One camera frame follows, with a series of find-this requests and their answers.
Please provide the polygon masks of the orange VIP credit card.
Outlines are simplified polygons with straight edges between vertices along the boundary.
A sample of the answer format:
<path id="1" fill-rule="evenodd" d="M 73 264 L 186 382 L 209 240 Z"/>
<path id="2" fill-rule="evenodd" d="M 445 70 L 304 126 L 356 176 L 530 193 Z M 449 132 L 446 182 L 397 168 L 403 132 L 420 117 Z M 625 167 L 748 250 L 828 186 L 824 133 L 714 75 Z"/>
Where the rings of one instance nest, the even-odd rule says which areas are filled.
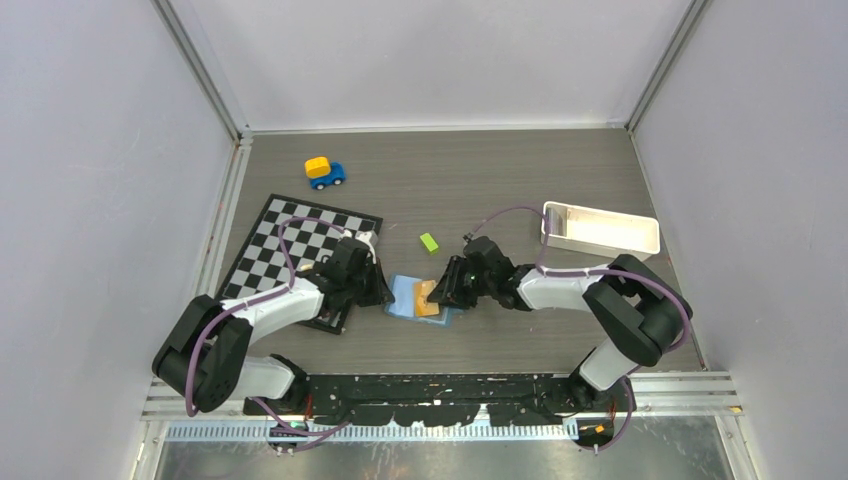
<path id="1" fill-rule="evenodd" d="M 413 284 L 414 314 L 416 317 L 435 317 L 440 314 L 440 305 L 428 299 L 436 286 L 435 280 L 421 280 Z"/>

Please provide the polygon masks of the blue card holder wallet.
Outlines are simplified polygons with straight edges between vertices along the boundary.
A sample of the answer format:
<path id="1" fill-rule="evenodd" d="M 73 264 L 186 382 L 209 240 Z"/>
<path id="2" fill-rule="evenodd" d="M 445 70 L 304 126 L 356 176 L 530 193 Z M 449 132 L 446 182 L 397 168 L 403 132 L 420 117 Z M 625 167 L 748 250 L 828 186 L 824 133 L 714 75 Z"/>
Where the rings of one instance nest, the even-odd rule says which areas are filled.
<path id="1" fill-rule="evenodd" d="M 429 302 L 427 297 L 435 286 L 435 280 L 393 274 L 389 287 L 394 301 L 385 306 L 385 313 L 402 320 L 448 327 L 453 317 L 463 313 L 463 310 Z"/>

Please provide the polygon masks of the stack of credit cards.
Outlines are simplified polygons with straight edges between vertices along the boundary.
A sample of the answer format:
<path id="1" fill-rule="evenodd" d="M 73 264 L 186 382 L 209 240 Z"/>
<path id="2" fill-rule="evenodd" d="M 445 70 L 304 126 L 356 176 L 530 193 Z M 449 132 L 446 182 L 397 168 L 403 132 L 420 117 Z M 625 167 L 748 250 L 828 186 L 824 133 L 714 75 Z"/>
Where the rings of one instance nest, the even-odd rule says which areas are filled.
<path id="1" fill-rule="evenodd" d="M 547 211 L 549 234 L 551 236 L 564 237 L 566 235 L 566 220 L 554 209 Z"/>

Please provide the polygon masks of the white plastic box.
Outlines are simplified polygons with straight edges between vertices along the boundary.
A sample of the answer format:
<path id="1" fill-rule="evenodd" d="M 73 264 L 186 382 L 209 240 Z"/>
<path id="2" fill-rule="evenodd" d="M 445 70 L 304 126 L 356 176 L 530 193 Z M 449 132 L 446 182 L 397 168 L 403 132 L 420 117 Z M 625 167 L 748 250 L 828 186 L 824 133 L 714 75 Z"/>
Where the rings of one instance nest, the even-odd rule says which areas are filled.
<path id="1" fill-rule="evenodd" d="M 557 210 L 566 220 L 566 235 L 551 236 L 547 211 Z M 615 258 L 630 254 L 644 261 L 661 251 L 659 222 L 651 217 L 547 201 L 540 241 L 551 248 Z"/>

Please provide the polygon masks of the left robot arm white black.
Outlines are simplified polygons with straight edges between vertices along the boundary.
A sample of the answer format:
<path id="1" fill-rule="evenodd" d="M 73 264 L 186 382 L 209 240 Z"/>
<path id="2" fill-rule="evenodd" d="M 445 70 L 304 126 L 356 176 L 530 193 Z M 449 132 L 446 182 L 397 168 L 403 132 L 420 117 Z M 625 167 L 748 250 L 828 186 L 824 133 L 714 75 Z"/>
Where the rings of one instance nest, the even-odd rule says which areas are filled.
<path id="1" fill-rule="evenodd" d="M 289 284 L 234 300 L 195 297 L 154 356 L 153 374 L 183 396 L 189 415 L 249 397 L 268 399 L 284 414 L 298 412 L 307 398 L 299 368 L 280 356 L 251 357 L 248 350 L 295 323 L 393 302 L 376 244 L 373 231 L 344 236 Z"/>

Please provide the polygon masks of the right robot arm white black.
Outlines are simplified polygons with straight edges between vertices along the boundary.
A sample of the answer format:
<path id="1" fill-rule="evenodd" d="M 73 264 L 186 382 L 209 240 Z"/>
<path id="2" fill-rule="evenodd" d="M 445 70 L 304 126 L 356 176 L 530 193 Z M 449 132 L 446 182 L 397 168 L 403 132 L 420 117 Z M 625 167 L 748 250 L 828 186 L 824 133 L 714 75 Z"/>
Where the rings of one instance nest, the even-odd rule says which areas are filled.
<path id="1" fill-rule="evenodd" d="M 589 411 L 610 398 L 620 379 L 656 365 L 691 334 L 691 306 L 631 254 L 598 267 L 550 269 L 515 264 L 493 240 L 480 236 L 450 258 L 427 300 L 468 310 L 482 297 L 507 310 L 594 315 L 607 338 L 576 368 L 570 385 L 574 403 Z"/>

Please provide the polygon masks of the green block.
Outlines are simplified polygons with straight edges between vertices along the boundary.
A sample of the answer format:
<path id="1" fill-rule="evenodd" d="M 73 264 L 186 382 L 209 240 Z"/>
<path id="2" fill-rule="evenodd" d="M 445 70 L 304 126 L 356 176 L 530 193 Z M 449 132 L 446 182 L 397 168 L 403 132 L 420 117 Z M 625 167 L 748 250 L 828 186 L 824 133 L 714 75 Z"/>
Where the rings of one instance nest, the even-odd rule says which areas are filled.
<path id="1" fill-rule="evenodd" d="M 435 240 L 435 238 L 430 233 L 425 232 L 425 233 L 421 234 L 419 236 L 419 239 L 420 239 L 423 247 L 425 248 L 425 250 L 430 255 L 436 254 L 439 251 L 440 246 L 439 246 L 438 242 Z"/>

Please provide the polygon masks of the black white chessboard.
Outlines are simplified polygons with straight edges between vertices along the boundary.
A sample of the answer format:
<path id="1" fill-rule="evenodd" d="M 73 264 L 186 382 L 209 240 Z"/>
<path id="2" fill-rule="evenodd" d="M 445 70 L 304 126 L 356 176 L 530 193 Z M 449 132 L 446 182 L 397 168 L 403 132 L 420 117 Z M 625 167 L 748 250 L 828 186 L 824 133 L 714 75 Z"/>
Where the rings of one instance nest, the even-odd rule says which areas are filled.
<path id="1" fill-rule="evenodd" d="M 273 194 L 219 292 L 221 307 L 252 327 L 253 341 L 295 323 L 341 332 L 353 306 L 323 308 L 324 295 L 304 272 L 357 232 L 377 234 L 379 218 Z"/>

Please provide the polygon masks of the blue yellow toy car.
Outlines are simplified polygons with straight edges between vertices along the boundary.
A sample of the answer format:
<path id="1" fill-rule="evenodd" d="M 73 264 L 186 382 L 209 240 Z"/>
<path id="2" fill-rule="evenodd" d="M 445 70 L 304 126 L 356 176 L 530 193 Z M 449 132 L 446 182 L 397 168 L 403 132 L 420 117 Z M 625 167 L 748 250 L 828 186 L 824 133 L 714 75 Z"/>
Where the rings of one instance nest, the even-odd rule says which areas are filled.
<path id="1" fill-rule="evenodd" d="M 347 179 L 344 167 L 325 156 L 313 157 L 304 162 L 305 175 L 313 190 L 323 190 L 330 185 L 340 185 Z"/>

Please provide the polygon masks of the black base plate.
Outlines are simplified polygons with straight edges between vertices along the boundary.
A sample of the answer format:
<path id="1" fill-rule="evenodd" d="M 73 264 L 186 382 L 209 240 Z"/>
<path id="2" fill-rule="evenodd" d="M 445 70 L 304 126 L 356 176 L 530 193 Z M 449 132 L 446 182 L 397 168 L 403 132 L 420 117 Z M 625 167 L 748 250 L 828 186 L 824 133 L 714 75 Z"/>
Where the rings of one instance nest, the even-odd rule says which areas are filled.
<path id="1" fill-rule="evenodd" d="M 319 425 L 466 426 L 487 415 L 495 427 L 545 426 L 577 414 L 602 418 L 625 411 L 631 384 L 598 393 L 575 376 L 525 374 L 312 374 L 280 399 L 248 400 L 246 415 L 273 411 Z"/>

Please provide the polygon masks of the aluminium frame rail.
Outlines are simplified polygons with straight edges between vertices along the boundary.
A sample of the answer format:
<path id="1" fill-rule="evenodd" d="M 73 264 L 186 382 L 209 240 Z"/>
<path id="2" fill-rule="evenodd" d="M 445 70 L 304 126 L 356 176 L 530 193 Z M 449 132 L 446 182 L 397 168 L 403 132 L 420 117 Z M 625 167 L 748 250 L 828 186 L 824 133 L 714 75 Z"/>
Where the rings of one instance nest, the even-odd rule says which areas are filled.
<path id="1" fill-rule="evenodd" d="M 563 374 L 313 375 L 294 401 L 225 401 L 188 417 L 182 398 L 152 384 L 142 419 L 169 441 L 312 442 L 563 440 L 616 438 L 640 417 L 743 414 L 724 372 L 637 373 L 580 403 Z"/>

